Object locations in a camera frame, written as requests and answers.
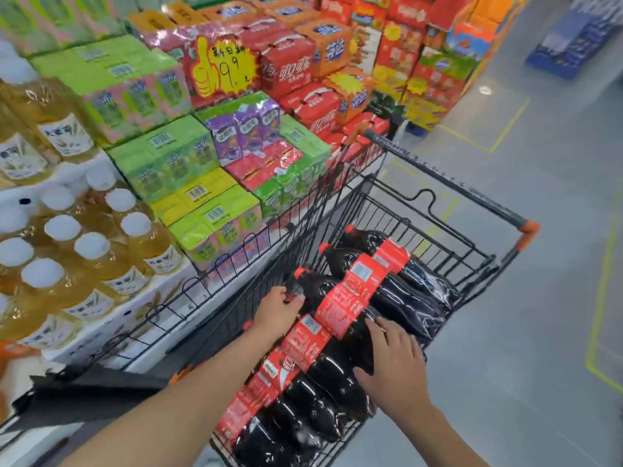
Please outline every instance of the red bottle label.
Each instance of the red bottle label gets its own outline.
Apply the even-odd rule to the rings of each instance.
[[[279,347],[276,347],[266,357],[258,374],[264,380],[268,380],[278,393],[283,393],[299,372],[300,370],[294,361],[286,357]]]
[[[330,330],[338,339],[342,339],[365,307],[359,295],[339,283],[318,306],[316,321]]]
[[[362,254],[350,267],[342,283],[357,293],[362,302],[367,305],[388,272],[388,268],[369,255]]]
[[[299,369],[307,372],[331,339],[331,333],[306,314],[292,327],[281,344],[286,357],[291,358]]]
[[[256,372],[249,383],[247,388],[253,393],[255,399],[264,407],[272,405],[273,401],[279,396],[279,392],[270,383],[270,380],[266,378],[261,372]]]
[[[249,424],[260,408],[262,404],[246,387],[238,390],[216,426],[216,435],[230,451],[234,448],[244,427]]]
[[[385,239],[378,250],[372,256],[374,260],[392,272],[400,272],[407,262],[410,255],[404,247],[400,247],[391,239]]]

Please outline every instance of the white bottle label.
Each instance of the white bottle label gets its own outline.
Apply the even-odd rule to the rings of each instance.
[[[74,113],[56,123],[38,125],[39,131],[63,156],[76,156],[93,147],[93,140]]]
[[[38,330],[16,342],[41,351],[58,349],[73,339],[77,326],[72,321],[50,314]]]
[[[132,266],[126,274],[114,280],[105,280],[104,283],[119,295],[131,295],[141,290],[149,279]]]
[[[101,291],[93,290],[82,303],[65,308],[63,311],[84,321],[92,321],[104,316],[112,308],[113,303],[113,299],[109,296]]]
[[[0,170],[12,180],[22,180],[40,174],[47,162],[24,139],[15,133],[0,143]]]
[[[182,260],[182,256],[170,246],[165,253],[151,259],[143,259],[156,273],[166,273],[175,269]]]

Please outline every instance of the forearm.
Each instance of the forearm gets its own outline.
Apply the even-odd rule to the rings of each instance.
[[[397,424],[428,467],[489,467],[433,405]]]
[[[62,467],[184,467],[274,341],[248,330],[220,353],[108,425]]]

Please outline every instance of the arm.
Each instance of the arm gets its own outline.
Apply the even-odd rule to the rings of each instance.
[[[262,300],[241,337],[174,385],[144,401],[69,456],[62,467],[190,466],[238,389],[290,329],[303,298],[284,304],[285,288]]]
[[[366,320],[374,349],[374,375],[355,376],[429,467],[489,467],[450,426],[429,398],[424,357],[416,338],[395,322]]]

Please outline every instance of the blue stacked product display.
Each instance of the blue stacked product display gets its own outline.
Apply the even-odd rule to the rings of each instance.
[[[575,0],[526,63],[572,79],[623,25],[623,0]]]

